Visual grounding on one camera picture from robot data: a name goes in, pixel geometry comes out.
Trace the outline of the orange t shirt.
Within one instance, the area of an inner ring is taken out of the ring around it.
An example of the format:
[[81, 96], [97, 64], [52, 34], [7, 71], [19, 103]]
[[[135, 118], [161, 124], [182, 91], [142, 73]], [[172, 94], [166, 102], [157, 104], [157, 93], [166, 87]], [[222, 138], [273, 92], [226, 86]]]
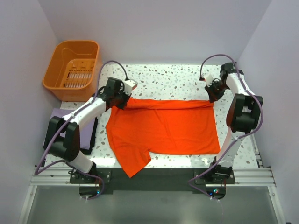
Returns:
[[218, 154], [214, 105], [208, 100], [130, 99], [113, 107], [106, 125], [109, 145], [128, 177], [151, 161], [150, 153]]

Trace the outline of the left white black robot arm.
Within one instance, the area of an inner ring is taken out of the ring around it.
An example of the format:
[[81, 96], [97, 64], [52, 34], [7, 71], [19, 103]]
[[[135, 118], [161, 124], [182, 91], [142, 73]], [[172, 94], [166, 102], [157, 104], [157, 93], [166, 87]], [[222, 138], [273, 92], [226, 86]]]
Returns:
[[44, 152], [59, 157], [86, 183], [102, 183], [96, 164], [81, 152], [80, 131], [93, 119], [112, 107], [124, 109], [137, 82], [108, 78], [106, 86], [73, 112], [50, 119], [44, 140]]

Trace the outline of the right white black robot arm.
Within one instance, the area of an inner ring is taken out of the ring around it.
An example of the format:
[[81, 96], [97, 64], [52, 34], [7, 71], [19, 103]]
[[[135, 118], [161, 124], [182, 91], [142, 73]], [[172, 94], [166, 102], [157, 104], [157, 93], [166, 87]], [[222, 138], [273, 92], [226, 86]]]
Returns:
[[231, 91], [233, 100], [226, 116], [228, 132], [224, 143], [200, 180], [209, 184], [234, 182], [233, 164], [237, 151], [244, 138], [259, 130], [263, 122], [263, 97], [249, 88], [243, 72], [233, 63], [221, 66], [219, 78], [205, 75], [203, 80], [211, 103], [220, 100], [226, 90]]

